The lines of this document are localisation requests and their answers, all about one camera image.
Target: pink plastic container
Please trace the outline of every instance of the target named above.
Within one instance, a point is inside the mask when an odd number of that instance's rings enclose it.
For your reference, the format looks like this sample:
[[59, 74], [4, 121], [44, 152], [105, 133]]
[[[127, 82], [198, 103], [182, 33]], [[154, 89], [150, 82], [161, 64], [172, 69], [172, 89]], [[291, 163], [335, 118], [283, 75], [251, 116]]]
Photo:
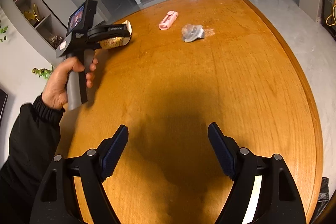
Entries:
[[169, 11], [165, 18], [160, 22], [159, 28], [160, 30], [168, 30], [179, 16], [178, 12]]

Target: table edge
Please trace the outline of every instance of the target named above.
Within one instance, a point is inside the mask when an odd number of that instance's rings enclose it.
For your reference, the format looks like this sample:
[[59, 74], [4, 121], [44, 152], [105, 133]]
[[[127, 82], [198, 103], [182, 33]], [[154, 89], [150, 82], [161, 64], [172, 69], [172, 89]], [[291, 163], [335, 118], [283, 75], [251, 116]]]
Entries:
[[249, 0], [243, 0], [243, 1], [263, 20], [263, 22], [267, 25], [267, 27], [271, 30], [276, 39], [279, 41], [280, 45], [282, 46], [283, 50], [285, 51], [289, 60], [291, 61], [297, 73], [297, 76], [299, 77], [299, 80], [302, 84], [304, 93], [307, 98], [311, 114], [311, 120], [315, 131], [315, 144], [316, 144], [316, 166], [315, 166], [314, 187], [312, 196], [310, 198], [309, 207], [306, 213], [306, 221], [307, 223], [309, 223], [314, 213], [317, 199], [319, 197], [322, 182], [322, 171], [323, 171], [322, 129], [315, 99], [311, 91], [310, 85], [308, 83], [308, 80], [305, 76], [305, 73], [303, 72], [302, 67], [300, 66], [299, 62], [297, 61], [294, 53], [292, 52], [287, 42], [284, 40], [284, 38], [281, 36], [278, 30], [273, 26], [273, 24], [268, 20], [268, 18], [266, 18], [266, 16], [255, 5], [253, 5], [253, 3], [251, 3]]

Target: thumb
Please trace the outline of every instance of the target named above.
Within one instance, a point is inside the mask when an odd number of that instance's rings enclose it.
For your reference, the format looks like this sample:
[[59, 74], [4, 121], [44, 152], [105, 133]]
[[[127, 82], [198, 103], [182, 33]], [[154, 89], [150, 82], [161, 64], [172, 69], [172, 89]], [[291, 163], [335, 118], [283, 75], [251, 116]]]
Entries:
[[68, 74], [68, 72], [71, 70], [75, 72], [82, 72], [85, 69], [85, 67], [78, 60], [77, 57], [70, 57], [70, 58], [67, 58], [64, 62], [60, 63], [57, 69], [59, 69], [61, 73]]

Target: yellow cord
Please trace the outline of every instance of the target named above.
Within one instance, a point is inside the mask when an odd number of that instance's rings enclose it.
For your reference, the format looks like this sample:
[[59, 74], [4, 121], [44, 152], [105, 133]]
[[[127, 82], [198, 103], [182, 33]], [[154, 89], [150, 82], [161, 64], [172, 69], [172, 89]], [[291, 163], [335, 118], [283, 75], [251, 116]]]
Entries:
[[[327, 18], [327, 20], [325, 21], [325, 23], [326, 23], [328, 26], [334, 26], [334, 25], [336, 25], [335, 8], [336, 8], [336, 0], [335, 0], [335, 2], [334, 2], [334, 7], [333, 7], [333, 12], [332, 12], [332, 14], [331, 14], [331, 15]], [[334, 18], [334, 22], [335, 22], [335, 23], [333, 23], [333, 24], [329, 24], [329, 23], [328, 23], [328, 20], [329, 20], [329, 18], [331, 18], [331, 17]]]

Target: glossy gray floor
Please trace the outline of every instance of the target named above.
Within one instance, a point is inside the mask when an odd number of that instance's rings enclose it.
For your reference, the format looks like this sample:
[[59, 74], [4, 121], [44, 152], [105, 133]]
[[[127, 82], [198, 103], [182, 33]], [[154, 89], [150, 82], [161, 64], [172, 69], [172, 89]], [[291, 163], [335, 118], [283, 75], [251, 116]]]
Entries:
[[[148, 7], [165, 0], [144, 0]], [[271, 21], [298, 59], [319, 111], [324, 145], [323, 176], [336, 189], [336, 42], [299, 6], [299, 0], [250, 0]]]

